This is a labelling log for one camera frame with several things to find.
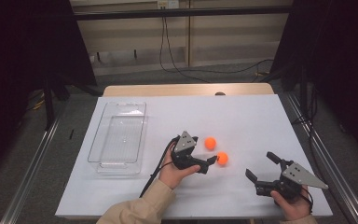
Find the black mount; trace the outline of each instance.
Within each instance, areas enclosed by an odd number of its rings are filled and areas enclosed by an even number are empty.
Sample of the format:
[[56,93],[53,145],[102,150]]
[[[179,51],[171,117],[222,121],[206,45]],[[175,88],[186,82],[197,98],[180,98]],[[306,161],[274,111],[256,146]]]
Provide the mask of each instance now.
[[191,156],[195,145],[197,144],[198,137],[191,137],[186,131],[182,133],[179,141],[172,148],[172,161],[173,164],[180,170],[193,165],[199,165],[201,168],[197,173],[205,174],[208,172],[210,165],[214,164],[217,160],[217,156],[212,156],[206,161],[194,158]]
[[294,162],[282,160],[272,152],[268,152],[267,157],[275,164],[280,164],[282,170],[281,176],[279,180],[274,180],[272,182],[258,181],[257,177],[250,170],[246,169],[246,176],[255,184],[255,193],[260,196],[270,197],[271,191],[276,190],[283,196],[283,198],[288,200],[292,200],[300,195],[302,189],[301,185],[282,175],[283,171]]

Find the electrical outlet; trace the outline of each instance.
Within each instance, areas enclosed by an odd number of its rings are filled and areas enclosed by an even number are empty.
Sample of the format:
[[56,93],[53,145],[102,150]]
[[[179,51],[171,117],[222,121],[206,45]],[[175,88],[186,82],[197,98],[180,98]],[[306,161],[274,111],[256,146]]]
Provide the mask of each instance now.
[[179,8],[179,0],[160,0],[157,1],[157,9]]
[[179,0],[168,0],[168,8],[179,8]]
[[168,9],[168,0],[157,1],[157,9]]

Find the orange ball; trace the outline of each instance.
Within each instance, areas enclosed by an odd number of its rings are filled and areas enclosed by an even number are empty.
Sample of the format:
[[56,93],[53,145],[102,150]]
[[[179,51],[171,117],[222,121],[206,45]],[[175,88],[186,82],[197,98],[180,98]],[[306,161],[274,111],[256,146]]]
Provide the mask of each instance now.
[[220,165],[224,165],[228,162],[228,155],[226,152],[219,152],[217,153],[217,163]]
[[216,147],[216,140],[213,137],[207,137],[205,139],[205,146],[212,151]]

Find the fingers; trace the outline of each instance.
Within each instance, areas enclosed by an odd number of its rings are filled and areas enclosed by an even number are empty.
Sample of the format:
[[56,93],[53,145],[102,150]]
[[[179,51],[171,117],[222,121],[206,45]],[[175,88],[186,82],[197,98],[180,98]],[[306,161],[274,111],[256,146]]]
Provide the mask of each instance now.
[[283,210],[287,210],[290,208],[290,204],[283,198],[283,196],[276,190],[273,190],[271,192],[271,197],[277,202],[277,204],[281,207]]
[[165,153],[164,164],[172,161],[171,153],[172,153],[172,146],[170,146],[170,148],[167,150],[167,153]]
[[193,165],[188,168],[185,168],[184,170],[180,171],[180,175],[182,178],[185,178],[188,175],[193,175],[196,173],[201,167],[199,165]]
[[305,197],[305,198],[308,198],[308,186],[307,185],[303,185],[302,186],[302,190],[301,190],[301,194]]

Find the metal bracket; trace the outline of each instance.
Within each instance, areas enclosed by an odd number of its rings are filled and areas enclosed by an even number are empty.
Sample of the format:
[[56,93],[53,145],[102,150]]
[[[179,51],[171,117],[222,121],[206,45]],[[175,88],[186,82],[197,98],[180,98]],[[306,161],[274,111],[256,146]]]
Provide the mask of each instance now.
[[290,180],[293,180],[299,185],[308,185],[319,189],[328,189],[328,186],[310,171],[302,167],[300,164],[294,162],[282,175]]
[[183,131],[182,136],[180,137],[178,143],[176,144],[176,147],[174,149],[174,152],[180,152],[183,150],[186,150],[188,148],[194,147],[197,145],[197,142],[194,141],[194,139],[188,134],[187,131]]

